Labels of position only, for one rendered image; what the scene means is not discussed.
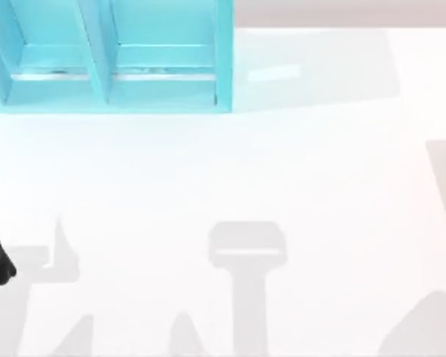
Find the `light blue rack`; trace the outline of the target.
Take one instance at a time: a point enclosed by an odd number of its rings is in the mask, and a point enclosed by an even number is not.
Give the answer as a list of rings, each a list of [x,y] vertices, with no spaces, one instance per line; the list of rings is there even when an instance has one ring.
[[[234,0],[0,0],[0,113],[233,108]]]

